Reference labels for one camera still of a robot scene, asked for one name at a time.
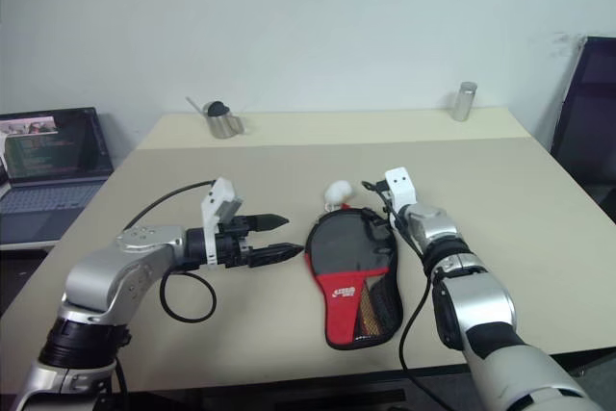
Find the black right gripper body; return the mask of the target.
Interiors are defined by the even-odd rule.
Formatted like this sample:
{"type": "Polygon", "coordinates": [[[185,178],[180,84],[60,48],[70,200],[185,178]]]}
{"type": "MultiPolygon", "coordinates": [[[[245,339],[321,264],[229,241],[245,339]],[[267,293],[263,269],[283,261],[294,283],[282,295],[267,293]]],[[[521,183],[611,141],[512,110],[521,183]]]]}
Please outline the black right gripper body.
{"type": "Polygon", "coordinates": [[[362,187],[365,190],[367,190],[367,191],[369,191],[371,193],[375,193],[380,198],[380,200],[383,203],[384,211],[386,213],[392,213],[393,212],[392,202],[391,202],[390,196],[388,194],[388,191],[383,187],[381,182],[377,182],[375,184],[375,183],[372,183],[372,182],[369,182],[369,181],[362,181],[361,185],[362,185],[362,187]]]}

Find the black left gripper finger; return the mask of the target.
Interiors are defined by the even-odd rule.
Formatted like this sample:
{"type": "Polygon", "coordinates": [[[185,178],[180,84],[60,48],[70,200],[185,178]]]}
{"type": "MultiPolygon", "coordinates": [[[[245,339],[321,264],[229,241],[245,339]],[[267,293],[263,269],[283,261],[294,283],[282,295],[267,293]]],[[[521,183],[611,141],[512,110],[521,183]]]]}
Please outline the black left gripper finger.
{"type": "Polygon", "coordinates": [[[277,214],[259,214],[247,217],[250,231],[265,232],[287,224],[289,220],[277,214]]]}
{"type": "Polygon", "coordinates": [[[298,244],[281,243],[271,244],[267,247],[252,249],[249,252],[249,266],[251,268],[264,267],[285,262],[303,251],[298,244]]]}

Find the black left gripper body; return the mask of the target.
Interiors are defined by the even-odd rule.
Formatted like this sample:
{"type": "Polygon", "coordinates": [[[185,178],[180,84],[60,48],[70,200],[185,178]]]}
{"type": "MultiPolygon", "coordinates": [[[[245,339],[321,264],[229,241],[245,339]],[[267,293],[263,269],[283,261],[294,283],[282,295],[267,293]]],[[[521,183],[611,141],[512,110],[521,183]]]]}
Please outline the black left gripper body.
{"type": "Polygon", "coordinates": [[[218,225],[216,250],[219,265],[228,269],[249,265],[252,247],[246,243],[246,238],[255,225],[253,216],[237,216],[218,225]]]}

